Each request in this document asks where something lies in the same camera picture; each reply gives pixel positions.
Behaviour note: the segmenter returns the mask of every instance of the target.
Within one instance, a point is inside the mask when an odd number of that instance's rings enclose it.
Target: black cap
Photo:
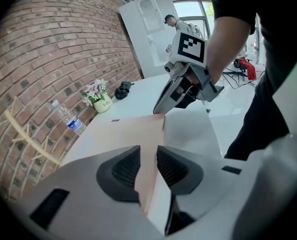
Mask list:
[[[172,14],[168,14],[164,18],[164,23],[166,24],[169,18],[175,18]]]

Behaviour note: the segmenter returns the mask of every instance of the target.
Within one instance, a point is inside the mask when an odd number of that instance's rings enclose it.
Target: white table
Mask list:
[[[122,100],[113,99],[114,103],[108,111],[98,114],[87,126],[72,148],[63,159],[63,165],[81,159],[89,145],[94,145],[91,128],[96,128],[98,120],[111,121],[130,117],[153,114],[153,108],[169,75],[158,75],[136,81],[131,86],[128,96]],[[173,108],[166,114],[165,146],[221,157],[218,140],[212,123],[201,101],[191,103],[186,109]]]

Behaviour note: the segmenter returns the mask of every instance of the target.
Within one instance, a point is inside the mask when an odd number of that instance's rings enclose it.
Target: bottle label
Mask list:
[[[70,122],[67,126],[70,127],[74,132],[76,132],[82,126],[82,121],[75,117],[72,122]]]

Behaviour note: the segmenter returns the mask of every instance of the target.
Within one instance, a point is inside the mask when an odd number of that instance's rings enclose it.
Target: bottle cap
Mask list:
[[[52,102],[52,107],[56,109],[59,106],[59,101],[56,99]]]

